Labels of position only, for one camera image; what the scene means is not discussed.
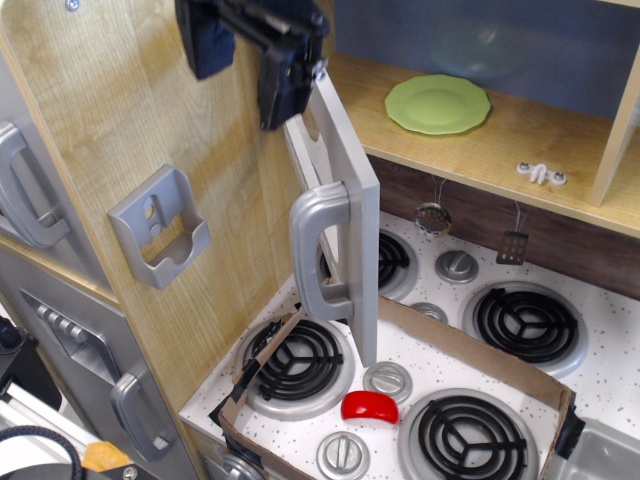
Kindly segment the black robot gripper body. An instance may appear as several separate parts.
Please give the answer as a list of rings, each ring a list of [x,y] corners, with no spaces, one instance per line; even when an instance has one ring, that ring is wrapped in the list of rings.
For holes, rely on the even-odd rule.
[[[235,34],[256,45],[284,40],[322,41],[330,22],[314,1],[212,1],[204,37],[211,41]]]

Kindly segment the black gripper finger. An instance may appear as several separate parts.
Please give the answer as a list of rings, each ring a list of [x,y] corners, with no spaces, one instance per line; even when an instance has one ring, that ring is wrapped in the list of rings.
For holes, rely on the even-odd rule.
[[[176,19],[189,67],[197,80],[205,80],[231,66],[234,33],[225,28],[210,1],[175,1]]]
[[[258,104],[260,127],[277,130],[306,109],[316,78],[323,70],[323,44],[328,30],[296,35],[291,31],[259,29],[260,71]]]

